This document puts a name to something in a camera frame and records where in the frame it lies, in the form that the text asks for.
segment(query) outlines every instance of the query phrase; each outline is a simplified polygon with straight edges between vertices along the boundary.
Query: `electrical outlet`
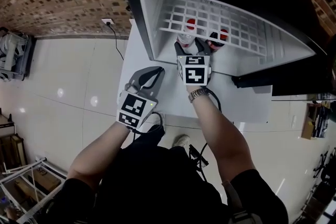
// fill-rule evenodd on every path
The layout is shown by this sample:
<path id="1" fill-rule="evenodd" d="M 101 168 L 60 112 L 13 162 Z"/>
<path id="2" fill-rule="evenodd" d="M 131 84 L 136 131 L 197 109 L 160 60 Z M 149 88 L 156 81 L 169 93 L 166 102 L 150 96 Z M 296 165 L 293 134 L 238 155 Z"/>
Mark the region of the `electrical outlet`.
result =
<path id="1" fill-rule="evenodd" d="M 104 24 L 107 24 L 108 22 L 111 23 L 112 25 L 114 25 L 114 21 L 111 18 L 104 18 L 102 19 Z"/>

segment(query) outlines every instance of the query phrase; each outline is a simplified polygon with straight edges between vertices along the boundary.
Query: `white table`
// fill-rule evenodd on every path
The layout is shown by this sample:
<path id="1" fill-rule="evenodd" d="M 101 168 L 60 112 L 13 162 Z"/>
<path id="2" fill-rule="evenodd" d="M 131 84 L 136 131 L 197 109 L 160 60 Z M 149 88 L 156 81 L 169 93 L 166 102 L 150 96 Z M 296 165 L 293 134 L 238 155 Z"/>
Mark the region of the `white table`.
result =
<path id="1" fill-rule="evenodd" d="M 185 85 L 178 76 L 177 65 L 150 61 L 138 27 L 133 21 L 122 67 L 118 96 L 136 71 L 150 66 L 161 66 L 165 69 L 165 77 L 157 96 L 159 104 L 155 110 L 174 116 L 196 118 L 193 106 L 187 98 Z M 230 76 L 213 73 L 208 87 L 218 96 L 222 112 L 230 121 L 267 122 L 271 105 L 271 86 L 238 89 L 231 81 Z"/>

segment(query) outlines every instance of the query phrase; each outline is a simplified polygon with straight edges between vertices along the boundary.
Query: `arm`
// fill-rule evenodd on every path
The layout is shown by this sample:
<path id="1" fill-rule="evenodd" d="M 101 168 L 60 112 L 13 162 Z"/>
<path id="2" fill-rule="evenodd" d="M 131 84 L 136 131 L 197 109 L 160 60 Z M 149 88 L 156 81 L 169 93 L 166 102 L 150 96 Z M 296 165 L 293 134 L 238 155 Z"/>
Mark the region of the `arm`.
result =
<path id="1" fill-rule="evenodd" d="M 115 122 L 100 137 L 82 150 L 73 161 L 67 179 L 76 178 L 96 189 L 103 173 L 117 155 L 130 130 Z"/>
<path id="2" fill-rule="evenodd" d="M 187 91 L 199 89 L 187 86 Z M 240 173 L 255 169 L 248 145 L 240 131 L 218 110 L 208 96 L 197 97 L 193 106 L 203 135 L 217 160 L 219 174 L 224 182 Z"/>

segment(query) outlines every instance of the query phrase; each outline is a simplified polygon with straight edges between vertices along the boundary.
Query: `bottle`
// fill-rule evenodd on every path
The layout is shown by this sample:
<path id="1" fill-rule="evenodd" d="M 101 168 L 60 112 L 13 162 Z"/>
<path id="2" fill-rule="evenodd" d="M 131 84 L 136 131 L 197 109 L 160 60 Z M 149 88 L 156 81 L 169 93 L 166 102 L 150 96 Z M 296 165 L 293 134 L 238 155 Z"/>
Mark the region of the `bottle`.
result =
<path id="1" fill-rule="evenodd" d="M 228 31 L 225 30 L 225 29 L 221 29 L 220 32 L 223 33 L 223 34 L 220 34 L 220 39 L 223 40 L 223 41 L 226 41 L 227 35 L 225 35 L 224 33 L 228 33 Z M 217 38 L 218 34 L 216 32 L 212 32 L 210 37 Z M 224 46 L 224 43 L 218 43 L 218 42 L 215 42 L 215 41 L 212 41 L 212 40 L 207 40 L 206 42 L 208 43 L 211 52 L 216 52 L 217 50 L 219 50 L 220 48 L 222 48 Z"/>
<path id="2" fill-rule="evenodd" d="M 187 21 L 188 24 L 195 24 L 195 19 L 189 19 Z M 196 27 L 186 25 L 184 26 L 184 31 L 190 34 L 196 34 Z M 177 42 L 180 43 L 181 47 L 187 48 L 190 44 L 194 41 L 195 36 L 189 34 L 178 34 L 177 35 Z"/>

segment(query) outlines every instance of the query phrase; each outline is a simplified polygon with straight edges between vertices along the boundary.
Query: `wristwatch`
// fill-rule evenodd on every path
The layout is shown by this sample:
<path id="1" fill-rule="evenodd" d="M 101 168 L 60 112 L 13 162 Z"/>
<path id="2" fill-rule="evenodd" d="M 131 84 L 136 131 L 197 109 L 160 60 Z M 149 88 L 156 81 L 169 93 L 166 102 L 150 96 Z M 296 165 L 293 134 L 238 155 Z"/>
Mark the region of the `wristwatch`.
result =
<path id="1" fill-rule="evenodd" d="M 192 103 L 197 97 L 202 96 L 202 95 L 209 96 L 209 94 L 207 93 L 207 91 L 204 90 L 204 89 L 202 89 L 202 88 L 201 89 L 197 89 L 197 90 L 191 92 L 189 94 L 189 96 L 188 96 L 190 103 Z"/>

